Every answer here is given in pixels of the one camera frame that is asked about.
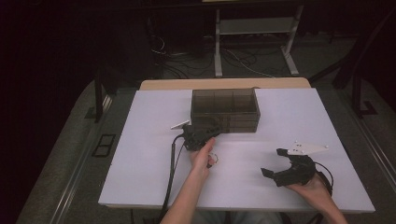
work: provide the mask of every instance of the person's hand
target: person's hand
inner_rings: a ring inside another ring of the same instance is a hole
[[[209,168],[215,164],[215,160],[209,155],[215,144],[215,138],[209,139],[205,146],[198,151],[193,151],[190,154],[191,160],[191,171],[196,172],[203,179],[206,179],[209,175]]]
[[[319,175],[315,174],[305,185],[293,184],[286,186],[286,188],[300,194],[326,218],[328,223],[347,223]]]

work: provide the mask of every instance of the person's right hand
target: person's right hand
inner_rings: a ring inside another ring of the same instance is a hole
[[[315,174],[305,185],[293,184],[286,186],[286,188],[300,194],[326,218],[328,223],[347,223],[319,175]]]

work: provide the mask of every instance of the transparent storage container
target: transparent storage container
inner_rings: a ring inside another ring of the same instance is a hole
[[[254,89],[192,91],[191,121],[195,129],[220,127],[222,133],[255,133],[259,120]]]

